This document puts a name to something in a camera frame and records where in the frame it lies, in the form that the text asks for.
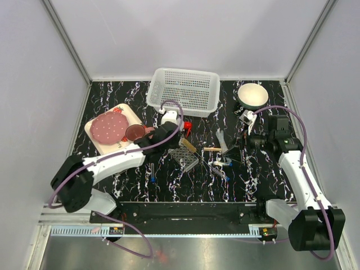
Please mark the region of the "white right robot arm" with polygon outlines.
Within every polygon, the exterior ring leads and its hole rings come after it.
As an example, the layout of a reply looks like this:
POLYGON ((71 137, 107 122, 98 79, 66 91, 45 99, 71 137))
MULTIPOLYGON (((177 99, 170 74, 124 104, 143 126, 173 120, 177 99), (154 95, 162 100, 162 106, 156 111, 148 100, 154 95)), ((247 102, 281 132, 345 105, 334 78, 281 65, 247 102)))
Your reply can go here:
POLYGON ((336 250, 345 214, 331 205, 308 171, 303 144, 291 135, 287 121, 285 115, 270 116, 265 134, 250 134, 248 129, 243 131, 225 155, 242 163, 245 153, 251 150, 272 155, 290 182, 297 207, 293 208, 271 191, 259 188, 253 211, 257 220, 268 223, 273 219, 281 224, 296 251, 336 250))

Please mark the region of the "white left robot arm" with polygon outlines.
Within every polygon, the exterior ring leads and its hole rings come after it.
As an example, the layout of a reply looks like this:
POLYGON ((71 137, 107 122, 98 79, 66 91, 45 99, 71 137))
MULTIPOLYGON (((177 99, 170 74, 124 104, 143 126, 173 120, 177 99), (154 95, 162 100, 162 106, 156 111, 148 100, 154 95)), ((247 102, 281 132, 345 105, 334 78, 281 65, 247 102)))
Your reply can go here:
POLYGON ((179 139, 179 126, 167 121, 119 151, 84 159, 71 155, 51 181, 53 196, 68 213, 88 208, 100 211, 110 223, 117 222, 121 208, 108 193, 93 186, 113 174, 153 163, 163 151, 178 147, 179 139))

